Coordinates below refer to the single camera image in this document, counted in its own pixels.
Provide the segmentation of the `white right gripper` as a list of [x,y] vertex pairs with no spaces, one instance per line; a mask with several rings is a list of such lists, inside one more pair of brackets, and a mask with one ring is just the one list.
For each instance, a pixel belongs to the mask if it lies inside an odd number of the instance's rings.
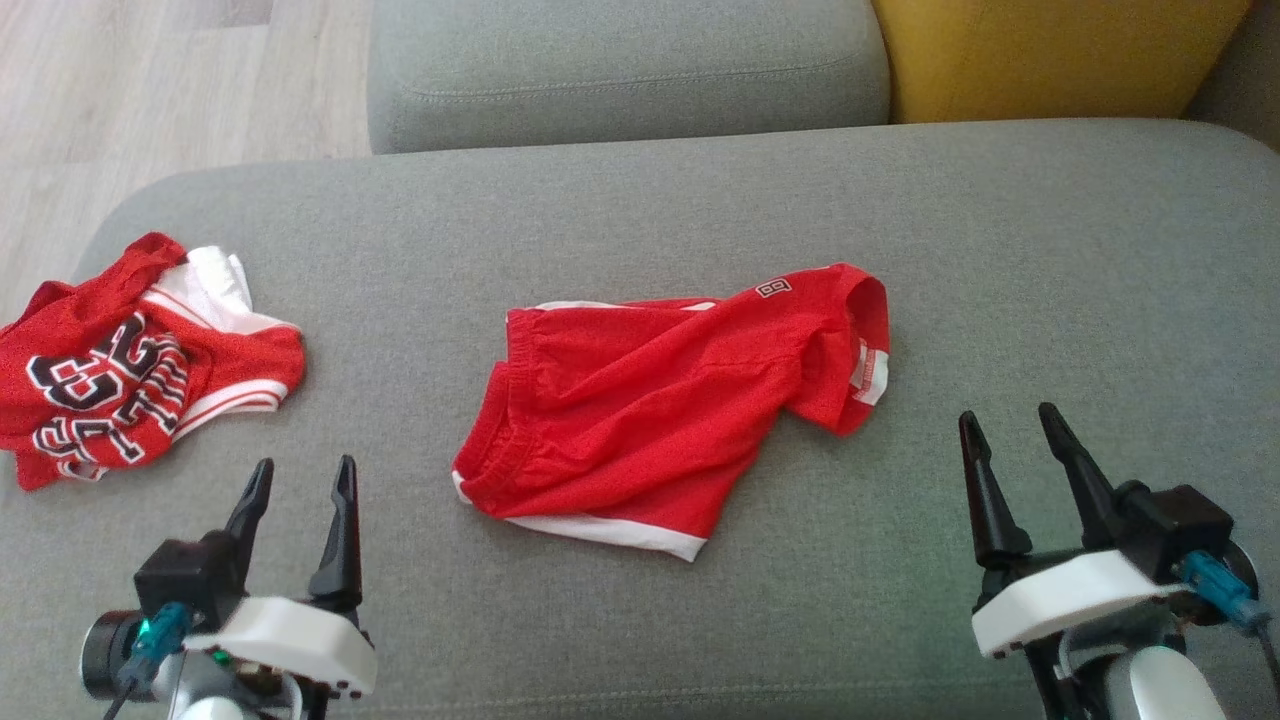
[[[1050,452],[1066,473],[1082,524],[1080,553],[1012,579],[989,571],[972,630],[987,659],[1021,656],[1043,719],[1189,719],[1190,659],[1175,603],[1184,582],[1157,583],[1115,544],[1114,488],[1057,406],[1041,402]],[[975,562],[984,570],[1030,556],[991,466],[973,411],[957,420]],[[1002,588],[996,588],[1004,580]]]

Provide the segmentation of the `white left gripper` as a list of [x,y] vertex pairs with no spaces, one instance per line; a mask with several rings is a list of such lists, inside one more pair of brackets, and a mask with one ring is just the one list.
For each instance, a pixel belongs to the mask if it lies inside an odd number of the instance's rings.
[[[261,459],[225,524],[237,561],[250,561],[259,523],[273,488],[274,461]],[[378,687],[378,655],[356,612],[364,601],[358,525],[358,474],[342,456],[332,487],[334,512],[317,569],[308,582],[311,603],[284,597],[243,600],[218,632],[186,637],[186,651],[224,653],[237,664],[287,675],[292,719],[320,719],[326,703],[361,700]]]

